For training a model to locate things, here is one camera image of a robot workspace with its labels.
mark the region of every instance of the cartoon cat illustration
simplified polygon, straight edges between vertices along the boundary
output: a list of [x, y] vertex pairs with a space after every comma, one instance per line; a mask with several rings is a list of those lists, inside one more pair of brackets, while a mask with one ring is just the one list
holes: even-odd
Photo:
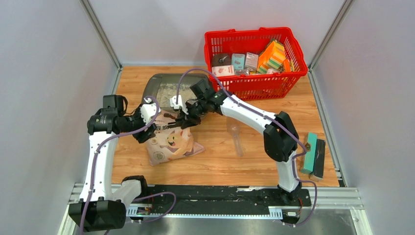
[[160, 148], [167, 148], [173, 153], [173, 156], [190, 156], [193, 155], [193, 136], [187, 129], [176, 132], [172, 131], [167, 137], [167, 145], [161, 145]]

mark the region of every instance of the bag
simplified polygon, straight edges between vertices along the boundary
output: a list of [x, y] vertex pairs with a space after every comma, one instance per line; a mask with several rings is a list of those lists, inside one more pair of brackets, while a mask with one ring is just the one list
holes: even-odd
[[150, 165], [193, 156], [205, 150], [194, 141], [190, 128], [169, 127], [168, 123], [174, 122], [175, 118], [176, 114], [164, 110], [156, 118], [156, 136], [146, 141]]

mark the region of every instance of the plastic container in basket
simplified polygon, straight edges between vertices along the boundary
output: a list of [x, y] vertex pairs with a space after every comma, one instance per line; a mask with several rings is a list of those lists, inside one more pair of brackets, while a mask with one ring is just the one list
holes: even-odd
[[[283, 98], [300, 77], [307, 74], [307, 65], [304, 55], [294, 38], [290, 28], [259, 28], [258, 30], [236, 31], [212, 31], [205, 34], [205, 61], [212, 71], [212, 57], [218, 53], [251, 52], [260, 54], [271, 40], [277, 39], [285, 46], [285, 56], [294, 63], [293, 72], [283, 72], [262, 75], [239, 75], [219, 77], [225, 89], [234, 93], [242, 100]], [[215, 90], [220, 86], [210, 76]]]

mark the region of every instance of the wooden tabletop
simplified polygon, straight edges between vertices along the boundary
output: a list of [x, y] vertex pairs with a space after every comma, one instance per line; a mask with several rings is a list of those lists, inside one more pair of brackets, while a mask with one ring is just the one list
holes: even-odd
[[[124, 67], [117, 94], [128, 99], [128, 112], [141, 103], [147, 81], [156, 73], [183, 73], [191, 67]], [[319, 113], [307, 77], [301, 78], [283, 99], [248, 101], [260, 109], [288, 113], [303, 141], [308, 132], [325, 140]], [[113, 183], [121, 183], [126, 176], [144, 175], [148, 184], [168, 185], [227, 185], [276, 186], [278, 172], [275, 161], [264, 151], [260, 133], [241, 123], [240, 139], [244, 155], [238, 157], [232, 137], [227, 133], [226, 117], [209, 114], [202, 124], [191, 127], [196, 142], [205, 147], [203, 153], [151, 166], [145, 144], [132, 136], [118, 141], [113, 165]], [[332, 158], [326, 145], [322, 187], [338, 187]], [[302, 179], [308, 176], [299, 172]]]

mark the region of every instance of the white wall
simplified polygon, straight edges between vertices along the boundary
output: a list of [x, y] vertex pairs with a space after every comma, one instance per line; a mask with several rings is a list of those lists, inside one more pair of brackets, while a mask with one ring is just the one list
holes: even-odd
[[0, 234], [56, 234], [116, 69], [78, 0], [0, 7]]
[[290, 27], [309, 63], [344, 0], [90, 0], [124, 64], [204, 64], [207, 31]]
[[414, 234], [415, 1], [356, 0], [315, 69], [375, 235]]

